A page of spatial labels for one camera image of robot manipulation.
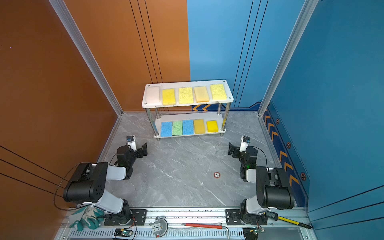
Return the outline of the blue cellulose sponge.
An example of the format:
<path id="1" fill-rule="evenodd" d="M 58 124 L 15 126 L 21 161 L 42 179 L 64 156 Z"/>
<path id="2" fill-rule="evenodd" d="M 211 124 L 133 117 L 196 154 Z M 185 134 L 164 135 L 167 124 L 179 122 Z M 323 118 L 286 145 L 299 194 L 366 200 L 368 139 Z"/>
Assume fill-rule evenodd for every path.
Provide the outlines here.
<path id="1" fill-rule="evenodd" d="M 183 120 L 183 135 L 194 135 L 194 121 Z"/>
<path id="2" fill-rule="evenodd" d="M 161 124 L 161 137 L 172 137 L 172 129 L 173 129 L 173 123 L 172 122 L 163 122 Z"/>

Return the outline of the bright yellow foam sponge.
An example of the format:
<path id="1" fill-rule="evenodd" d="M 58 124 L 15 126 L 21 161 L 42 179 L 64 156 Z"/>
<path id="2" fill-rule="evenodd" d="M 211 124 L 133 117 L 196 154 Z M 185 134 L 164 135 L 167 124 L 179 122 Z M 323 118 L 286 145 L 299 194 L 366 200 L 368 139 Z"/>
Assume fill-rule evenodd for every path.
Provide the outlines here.
<path id="1" fill-rule="evenodd" d="M 217 133 L 219 131 L 217 121 L 207 121 L 207 131 L 208 133 Z"/>

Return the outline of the green cellulose sponge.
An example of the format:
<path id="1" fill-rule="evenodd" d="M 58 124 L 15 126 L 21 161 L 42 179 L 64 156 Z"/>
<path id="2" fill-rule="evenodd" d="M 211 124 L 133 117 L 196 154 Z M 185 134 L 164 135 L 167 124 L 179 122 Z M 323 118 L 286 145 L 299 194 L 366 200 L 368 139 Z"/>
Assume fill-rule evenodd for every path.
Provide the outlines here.
<path id="1" fill-rule="evenodd" d="M 183 121 L 172 122 L 172 136 L 183 135 Z"/>

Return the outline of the white foam sponge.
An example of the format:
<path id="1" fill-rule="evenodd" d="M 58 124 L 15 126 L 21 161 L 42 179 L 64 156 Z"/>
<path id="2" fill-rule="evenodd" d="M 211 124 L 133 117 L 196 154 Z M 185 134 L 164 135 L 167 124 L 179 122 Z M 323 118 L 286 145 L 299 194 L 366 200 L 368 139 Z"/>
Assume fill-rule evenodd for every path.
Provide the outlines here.
<path id="1" fill-rule="evenodd" d="M 159 87 L 148 87 L 146 90 L 146 103 L 147 105 L 158 105 L 160 100 Z"/>

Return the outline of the yellow foam sponge front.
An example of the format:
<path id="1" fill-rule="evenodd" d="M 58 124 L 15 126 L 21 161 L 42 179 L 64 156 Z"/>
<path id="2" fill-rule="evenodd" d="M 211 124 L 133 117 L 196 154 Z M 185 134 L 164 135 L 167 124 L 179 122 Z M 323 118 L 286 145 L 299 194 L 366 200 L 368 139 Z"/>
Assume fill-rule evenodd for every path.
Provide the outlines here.
<path id="1" fill-rule="evenodd" d="M 163 105 L 175 105 L 176 104 L 176 95 L 175 89 L 164 89 L 162 90 Z"/>

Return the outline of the yellow cellulose sponge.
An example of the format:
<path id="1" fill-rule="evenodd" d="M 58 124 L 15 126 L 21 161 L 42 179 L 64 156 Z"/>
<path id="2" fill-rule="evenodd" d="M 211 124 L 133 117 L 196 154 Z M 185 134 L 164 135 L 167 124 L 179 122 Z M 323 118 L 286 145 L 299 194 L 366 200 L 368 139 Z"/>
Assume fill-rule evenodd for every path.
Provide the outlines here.
<path id="1" fill-rule="evenodd" d="M 193 88 L 179 88 L 179 104 L 193 104 L 194 103 L 194 97 L 193 97 Z"/>
<path id="2" fill-rule="evenodd" d="M 213 101 L 224 101 L 227 100 L 226 90 L 223 84 L 210 85 Z"/>

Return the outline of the orange-yellow thick sponge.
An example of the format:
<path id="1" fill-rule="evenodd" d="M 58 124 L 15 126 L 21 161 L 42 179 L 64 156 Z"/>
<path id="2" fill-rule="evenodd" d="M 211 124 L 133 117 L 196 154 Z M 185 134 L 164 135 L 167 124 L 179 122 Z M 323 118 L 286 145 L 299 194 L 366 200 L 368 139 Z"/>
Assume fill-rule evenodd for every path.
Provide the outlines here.
<path id="1" fill-rule="evenodd" d="M 205 103 L 210 101 L 208 90 L 206 86 L 195 87 L 194 93 L 197 103 Z"/>

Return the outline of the small orange-yellow sponge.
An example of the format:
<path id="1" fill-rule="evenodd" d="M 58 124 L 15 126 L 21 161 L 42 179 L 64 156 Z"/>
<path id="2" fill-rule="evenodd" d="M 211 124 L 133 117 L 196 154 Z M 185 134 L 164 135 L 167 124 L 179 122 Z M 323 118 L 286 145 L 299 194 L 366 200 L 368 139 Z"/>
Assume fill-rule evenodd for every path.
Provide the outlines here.
<path id="1" fill-rule="evenodd" d="M 197 135 L 206 133 L 205 122 L 203 119 L 194 120 L 194 132 Z"/>

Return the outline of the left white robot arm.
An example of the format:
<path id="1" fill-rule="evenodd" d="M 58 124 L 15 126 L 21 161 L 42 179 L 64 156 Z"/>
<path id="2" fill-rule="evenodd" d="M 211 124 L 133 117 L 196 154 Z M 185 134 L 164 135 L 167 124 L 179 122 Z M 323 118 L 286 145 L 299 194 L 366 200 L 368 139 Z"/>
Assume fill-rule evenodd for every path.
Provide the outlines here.
<path id="1" fill-rule="evenodd" d="M 99 219 L 114 221 L 117 225 L 132 224 L 133 213 L 129 203 L 105 189 L 107 181 L 129 180 L 133 174 L 133 165 L 138 158 L 148 155 L 148 144 L 137 148 L 134 142 L 128 142 L 117 149 L 115 164 L 79 163 L 64 188 L 63 199 L 67 203 L 83 205 L 76 210 L 84 210 L 85 220 L 95 223 Z"/>

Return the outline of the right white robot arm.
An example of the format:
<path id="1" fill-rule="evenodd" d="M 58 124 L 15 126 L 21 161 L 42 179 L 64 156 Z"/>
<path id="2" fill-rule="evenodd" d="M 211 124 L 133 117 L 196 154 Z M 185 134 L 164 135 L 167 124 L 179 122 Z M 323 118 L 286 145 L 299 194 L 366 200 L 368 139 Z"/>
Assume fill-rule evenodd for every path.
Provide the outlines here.
<path id="1" fill-rule="evenodd" d="M 245 225 L 266 225 L 268 218 L 279 219 L 273 210 L 291 210 L 295 206 L 294 193 L 285 170 L 259 166 L 257 159 L 260 151 L 245 143 L 239 147 L 229 143 L 228 154 L 241 163 L 241 179 L 256 185 L 256 195 L 240 204 L 239 219 Z"/>

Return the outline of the white two-tier metal shelf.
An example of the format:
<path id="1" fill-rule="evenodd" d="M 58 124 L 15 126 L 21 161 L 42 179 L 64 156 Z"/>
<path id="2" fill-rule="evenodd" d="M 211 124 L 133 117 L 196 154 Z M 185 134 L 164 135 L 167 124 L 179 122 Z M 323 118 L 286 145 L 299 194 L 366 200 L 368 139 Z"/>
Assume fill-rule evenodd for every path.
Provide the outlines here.
<path id="1" fill-rule="evenodd" d="M 227 100 L 213 101 L 210 90 L 210 85 L 223 84 L 227 94 Z M 197 103 L 194 93 L 195 87 L 206 86 L 210 97 L 209 102 Z M 147 105 L 146 103 L 146 90 L 148 87 L 159 87 L 160 100 L 158 105 Z M 193 104 L 179 104 L 179 88 L 193 88 Z M 175 89 L 176 104 L 164 106 L 162 90 Z M 231 104 L 234 101 L 233 94 L 226 80 L 210 80 L 210 81 L 193 81 L 193 82 L 176 82 L 176 83 L 162 83 L 162 84 L 147 84 L 145 86 L 144 95 L 142 99 L 142 108 L 147 112 L 151 127 L 153 129 L 153 136 L 156 139 L 164 139 L 161 137 L 161 124 L 163 122 L 174 122 L 183 120 L 197 120 L 203 119 L 205 122 L 206 133 L 200 135 L 223 135 L 226 133 L 226 123 L 230 112 Z M 207 121 L 217 121 L 219 131 L 217 133 L 208 133 Z M 182 135 L 172 137 L 184 137 L 184 136 L 199 136 L 194 135 Z"/>

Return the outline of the yellow black tape measure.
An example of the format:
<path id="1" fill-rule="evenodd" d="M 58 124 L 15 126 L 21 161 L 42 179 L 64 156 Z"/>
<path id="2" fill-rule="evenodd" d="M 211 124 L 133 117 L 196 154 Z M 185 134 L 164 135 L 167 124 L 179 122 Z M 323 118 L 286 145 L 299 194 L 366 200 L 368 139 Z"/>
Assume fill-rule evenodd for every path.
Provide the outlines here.
<path id="1" fill-rule="evenodd" d="M 298 221 L 294 221 L 294 220 L 291 220 L 291 219 L 287 219 L 287 218 L 281 217 L 277 213 L 267 212 L 267 214 L 269 215 L 270 218 L 274 219 L 275 221 L 280 220 L 280 221 L 284 221 L 284 222 L 287 222 L 287 223 L 290 223 L 290 224 L 293 224 L 293 225 L 296 225 L 296 226 L 299 226 L 299 227 L 303 227 L 303 228 L 306 228 L 306 229 L 312 229 L 312 226 L 310 226 L 308 224 L 304 224 L 304 223 L 301 223 L 301 222 L 298 222 Z"/>

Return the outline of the round grey socket plate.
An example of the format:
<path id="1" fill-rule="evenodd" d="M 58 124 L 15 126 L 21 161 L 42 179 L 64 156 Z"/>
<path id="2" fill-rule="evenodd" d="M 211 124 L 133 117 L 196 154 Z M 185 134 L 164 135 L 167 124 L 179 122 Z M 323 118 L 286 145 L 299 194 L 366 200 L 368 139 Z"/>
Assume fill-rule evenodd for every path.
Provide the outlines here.
<path id="1" fill-rule="evenodd" d="M 152 233 L 156 238 L 163 237 L 168 231 L 168 222 L 164 218 L 156 217 L 152 224 Z"/>

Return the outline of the circuit board right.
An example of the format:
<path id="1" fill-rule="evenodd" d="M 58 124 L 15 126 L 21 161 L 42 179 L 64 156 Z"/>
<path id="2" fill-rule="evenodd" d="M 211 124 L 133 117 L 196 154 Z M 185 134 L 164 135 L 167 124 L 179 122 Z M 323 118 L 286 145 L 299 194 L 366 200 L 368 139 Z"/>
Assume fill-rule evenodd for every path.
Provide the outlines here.
<path id="1" fill-rule="evenodd" d="M 258 236 L 259 234 L 264 233 L 264 232 L 265 232 L 265 230 L 261 226 L 257 226 L 256 228 L 250 230 L 250 233 L 252 233 L 256 236 Z"/>

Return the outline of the green circuit board left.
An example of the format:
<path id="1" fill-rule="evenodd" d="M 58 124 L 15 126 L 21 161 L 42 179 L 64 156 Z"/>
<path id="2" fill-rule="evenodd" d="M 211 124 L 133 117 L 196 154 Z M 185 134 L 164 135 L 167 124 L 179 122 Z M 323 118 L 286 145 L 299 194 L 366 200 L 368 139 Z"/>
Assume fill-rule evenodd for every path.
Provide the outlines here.
<path id="1" fill-rule="evenodd" d="M 132 240 L 134 231 L 131 229 L 115 229 L 113 238 L 115 240 Z"/>

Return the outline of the red handled tool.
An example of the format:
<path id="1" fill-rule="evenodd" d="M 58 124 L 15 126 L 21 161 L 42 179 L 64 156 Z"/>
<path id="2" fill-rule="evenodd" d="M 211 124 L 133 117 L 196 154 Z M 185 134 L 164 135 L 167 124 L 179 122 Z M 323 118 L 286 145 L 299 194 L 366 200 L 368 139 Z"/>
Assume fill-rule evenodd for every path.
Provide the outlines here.
<path id="1" fill-rule="evenodd" d="M 230 231 L 227 227 L 222 225 L 208 225 L 208 224 L 196 224 L 196 223 L 182 223 L 182 226 L 193 228 L 207 228 L 207 229 L 219 229 L 226 231 L 227 240 L 230 239 Z"/>

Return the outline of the aluminium front rail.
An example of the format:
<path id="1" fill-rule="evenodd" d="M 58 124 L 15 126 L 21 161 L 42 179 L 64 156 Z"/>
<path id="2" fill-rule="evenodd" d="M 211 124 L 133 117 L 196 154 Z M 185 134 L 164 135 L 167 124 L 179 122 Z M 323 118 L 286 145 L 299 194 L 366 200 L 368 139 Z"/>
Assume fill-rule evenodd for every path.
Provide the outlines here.
<path id="1" fill-rule="evenodd" d="M 315 240 L 303 208 L 240 219 L 235 207 L 133 208 L 123 226 L 102 222 L 77 231 L 65 217 L 56 240 Z"/>

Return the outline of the aluminium right corner post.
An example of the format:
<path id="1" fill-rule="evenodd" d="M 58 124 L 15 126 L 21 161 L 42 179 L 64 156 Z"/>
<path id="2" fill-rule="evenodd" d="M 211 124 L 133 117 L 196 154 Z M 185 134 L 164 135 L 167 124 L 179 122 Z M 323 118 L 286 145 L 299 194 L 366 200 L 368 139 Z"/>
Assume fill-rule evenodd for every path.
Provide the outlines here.
<path id="1" fill-rule="evenodd" d="M 276 70 L 271 78 L 271 81 L 267 87 L 262 103 L 259 107 L 258 113 L 262 117 L 270 104 L 272 97 L 284 75 L 284 72 L 297 48 L 298 43 L 313 15 L 313 12 L 318 4 L 319 0 L 306 0 L 299 13 L 299 16 L 295 22 L 293 30 L 284 48 L 282 56 L 278 62 Z"/>

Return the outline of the aluminium corner post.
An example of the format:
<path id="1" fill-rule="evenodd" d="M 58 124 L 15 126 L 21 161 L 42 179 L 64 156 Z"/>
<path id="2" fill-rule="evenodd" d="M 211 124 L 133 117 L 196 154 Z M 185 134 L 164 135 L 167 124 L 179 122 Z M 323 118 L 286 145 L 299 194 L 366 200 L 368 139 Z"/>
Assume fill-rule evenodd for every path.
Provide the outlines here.
<path id="1" fill-rule="evenodd" d="M 79 27 L 72 17 L 66 3 L 62 0 L 49 0 L 51 6 L 65 27 L 67 33 L 75 44 L 77 50 L 84 59 L 89 70 L 93 74 L 104 95 L 112 106 L 113 110 L 120 117 L 124 111 L 119 104 L 112 88 L 110 87 L 105 75 L 103 74 L 99 64 L 97 63 L 91 49 L 89 48 L 85 38 L 83 37 Z"/>
<path id="2" fill-rule="evenodd" d="M 298 43 L 313 15 L 313 12 L 318 4 L 319 0 L 306 0 L 299 13 L 299 16 L 295 22 L 293 30 L 284 48 L 282 56 L 278 62 L 276 70 L 271 78 L 271 81 L 267 87 L 262 103 L 259 107 L 258 113 L 262 117 L 270 104 L 272 97 L 284 75 L 284 72 L 297 48 Z"/>

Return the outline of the aluminium left corner post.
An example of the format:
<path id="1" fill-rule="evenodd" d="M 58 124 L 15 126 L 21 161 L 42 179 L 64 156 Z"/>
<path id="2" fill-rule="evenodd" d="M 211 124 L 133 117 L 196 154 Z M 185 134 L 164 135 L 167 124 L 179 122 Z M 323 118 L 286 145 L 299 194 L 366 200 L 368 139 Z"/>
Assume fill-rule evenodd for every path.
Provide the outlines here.
<path id="1" fill-rule="evenodd" d="M 104 95 L 112 106 L 113 110 L 120 117 L 124 111 L 119 104 L 112 88 L 110 87 L 105 75 L 103 74 L 99 64 L 97 63 L 91 49 L 89 48 L 85 38 L 83 37 L 79 27 L 72 17 L 66 3 L 62 0 L 49 0 L 51 6 L 65 27 L 67 33 L 75 44 L 77 50 L 84 59 L 89 70 L 93 74 Z"/>

